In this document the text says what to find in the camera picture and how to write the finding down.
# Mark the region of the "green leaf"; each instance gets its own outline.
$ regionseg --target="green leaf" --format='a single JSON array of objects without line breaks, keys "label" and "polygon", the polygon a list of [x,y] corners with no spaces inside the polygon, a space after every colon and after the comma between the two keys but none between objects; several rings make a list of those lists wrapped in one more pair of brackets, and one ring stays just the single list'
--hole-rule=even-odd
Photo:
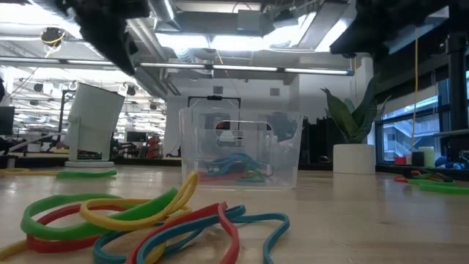
[{"label": "green leaf", "polygon": [[355,123],[357,124],[357,126],[359,127],[362,126],[363,121],[366,118],[366,114],[369,110],[369,107],[373,104],[374,97],[376,94],[376,88],[377,88],[379,80],[380,80],[379,74],[373,76],[373,78],[368,83],[368,87],[366,88],[366,92],[365,92],[365,96],[363,97],[363,100],[361,101],[357,109],[354,110],[354,112],[352,113],[352,117]]},{"label": "green leaf", "polygon": [[366,112],[365,119],[361,127],[353,134],[351,142],[353,144],[361,144],[364,139],[368,136],[369,132],[372,130],[373,121],[377,113],[377,101],[374,101],[373,104],[369,107]]},{"label": "green leaf", "polygon": [[353,102],[349,98],[345,98],[344,103],[349,109],[350,113],[353,113],[355,110],[355,106],[353,105]]},{"label": "green leaf", "polygon": [[333,96],[327,88],[321,90],[327,95],[330,117],[345,135],[345,139],[348,140],[358,130],[349,109],[344,102]]},{"label": "green leaf", "polygon": [[376,117],[375,117],[375,120],[380,120],[383,113],[384,113],[384,108],[386,107],[386,103],[388,102],[389,98],[391,98],[391,96],[389,95],[386,100],[384,100],[384,103],[383,103],[383,106],[381,106],[381,109],[378,111]]}]

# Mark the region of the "clear plastic bin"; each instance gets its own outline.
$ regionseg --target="clear plastic bin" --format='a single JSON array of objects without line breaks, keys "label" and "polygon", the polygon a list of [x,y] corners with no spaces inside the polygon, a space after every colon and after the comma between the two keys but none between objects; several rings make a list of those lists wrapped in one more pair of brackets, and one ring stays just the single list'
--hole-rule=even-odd
[{"label": "clear plastic bin", "polygon": [[295,112],[180,110],[182,177],[210,188],[294,188],[303,116]]}]

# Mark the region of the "table surface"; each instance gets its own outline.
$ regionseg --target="table surface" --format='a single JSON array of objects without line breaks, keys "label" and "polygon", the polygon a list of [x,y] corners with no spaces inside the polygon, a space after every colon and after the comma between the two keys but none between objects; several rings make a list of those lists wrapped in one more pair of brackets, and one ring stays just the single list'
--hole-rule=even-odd
[{"label": "table surface", "polygon": [[[118,166],[115,180],[56,180],[54,177],[0,177],[0,246],[24,239],[23,209],[52,194],[108,193],[153,198],[181,184],[180,168]],[[291,191],[198,189],[193,208],[227,201],[248,214],[282,212],[291,227],[274,247],[275,263],[394,264],[469,263],[469,196],[420,192],[395,183],[393,175],[333,175],[299,172]],[[51,226],[78,223],[79,216]],[[262,263],[262,244],[278,222],[240,227],[238,263]],[[135,232],[106,251],[125,254],[144,235]],[[204,231],[178,254],[159,263],[219,263],[229,236],[218,226]],[[91,249],[67,254],[24,252],[5,263],[87,264]]]}]

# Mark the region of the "white planter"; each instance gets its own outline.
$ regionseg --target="white planter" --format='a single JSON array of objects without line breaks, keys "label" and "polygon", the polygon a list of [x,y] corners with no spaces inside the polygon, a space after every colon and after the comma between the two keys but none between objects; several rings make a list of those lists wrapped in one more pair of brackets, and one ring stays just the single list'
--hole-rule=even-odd
[{"label": "white planter", "polygon": [[333,170],[335,173],[373,175],[376,158],[373,145],[337,144],[334,145]]}]

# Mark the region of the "computer monitor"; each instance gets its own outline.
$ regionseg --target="computer monitor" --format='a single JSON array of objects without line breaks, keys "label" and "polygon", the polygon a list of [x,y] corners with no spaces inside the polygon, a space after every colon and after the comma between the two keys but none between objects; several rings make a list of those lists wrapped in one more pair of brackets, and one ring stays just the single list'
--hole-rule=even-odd
[{"label": "computer monitor", "polygon": [[128,131],[126,142],[146,142],[147,132]]},{"label": "computer monitor", "polygon": [[15,118],[15,107],[0,106],[0,135],[13,135],[13,120]]}]

